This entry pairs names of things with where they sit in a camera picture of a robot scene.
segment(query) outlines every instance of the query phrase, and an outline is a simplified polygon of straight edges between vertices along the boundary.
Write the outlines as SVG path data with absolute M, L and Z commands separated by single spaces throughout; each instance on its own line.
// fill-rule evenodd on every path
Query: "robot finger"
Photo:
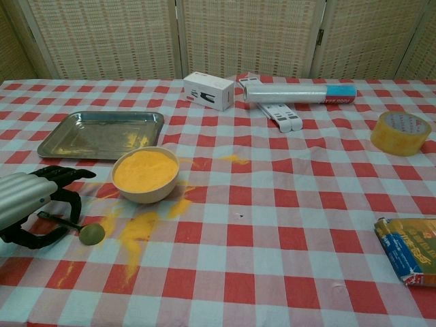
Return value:
M 54 178 L 56 178 L 58 176 L 62 176 L 64 174 L 67 174 L 68 172 L 73 172 L 73 171 L 75 171 L 74 168 L 59 167 L 56 170 L 49 171 L 47 174 L 42 175 L 41 177 L 45 177 L 49 181 L 52 181 Z
M 34 172 L 31 172 L 30 174 L 36 175 L 38 177 L 41 177 L 43 175 L 48 174 L 49 172 L 51 172 L 53 170 L 59 169 L 59 168 L 61 168 L 61 167 L 59 167 L 59 166 L 47 166 L 47 167 L 38 169 L 38 170 L 36 170 Z
M 93 178 L 95 176 L 97 175 L 86 169 L 78 169 L 78 170 L 73 169 L 68 172 L 65 172 L 62 175 L 58 175 L 56 177 L 51 178 L 51 181 L 55 182 L 59 187 L 64 187 L 68 184 L 71 184 L 71 182 L 77 179 Z

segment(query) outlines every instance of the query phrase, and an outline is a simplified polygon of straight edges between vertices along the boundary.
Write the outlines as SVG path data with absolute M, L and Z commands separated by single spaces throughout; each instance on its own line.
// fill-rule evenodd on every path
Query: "cardboard box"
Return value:
M 189 101 L 224 111 L 233 104 L 234 82 L 194 72 L 184 79 L 185 97 Z

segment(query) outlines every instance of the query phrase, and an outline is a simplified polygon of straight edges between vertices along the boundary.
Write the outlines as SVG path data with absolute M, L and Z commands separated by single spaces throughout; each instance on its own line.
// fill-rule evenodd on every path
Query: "robotic hand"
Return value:
M 48 166 L 30 174 L 17 172 L 0 178 L 0 237 L 30 249 L 50 245 L 67 234 L 66 227 L 58 227 L 43 236 L 23 230 L 31 213 L 51 200 L 68 202 L 71 205 L 69 220 L 78 223 L 82 204 L 77 192 L 63 187 L 80 178 L 96 175 L 85 169 Z

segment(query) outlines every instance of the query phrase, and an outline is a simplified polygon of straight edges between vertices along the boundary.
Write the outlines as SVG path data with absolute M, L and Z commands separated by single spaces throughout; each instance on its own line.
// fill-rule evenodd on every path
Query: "metal tray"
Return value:
M 164 116 L 141 111 L 80 111 L 68 115 L 38 147 L 41 157 L 113 159 L 153 146 Z

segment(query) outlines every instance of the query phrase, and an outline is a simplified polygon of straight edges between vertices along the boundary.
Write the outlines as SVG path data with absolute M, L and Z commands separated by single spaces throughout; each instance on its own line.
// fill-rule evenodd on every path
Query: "red and white checkered tablecloth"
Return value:
M 353 82 L 358 97 L 297 104 L 303 130 L 281 134 L 239 87 L 234 107 L 218 112 L 184 101 L 182 80 L 4 82 L 0 176 L 48 164 L 88 168 L 97 177 L 70 187 L 84 222 L 107 219 L 114 205 L 121 211 L 94 247 L 76 234 L 40 250 L 0 241 L 0 325 L 436 326 L 436 288 L 400 283 L 373 231 L 380 217 L 436 216 L 436 133 L 413 157 L 369 140 L 387 110 L 436 131 L 436 82 L 261 79 Z M 40 142 L 79 110 L 162 113 L 158 145 L 185 159 L 184 183 L 141 206 L 116 192 L 111 162 L 39 157 Z M 249 161 L 220 159 L 229 155 Z M 168 217 L 186 185 L 190 207 Z M 139 266 L 126 282 L 120 235 L 149 211 L 161 219 L 148 242 L 138 241 Z

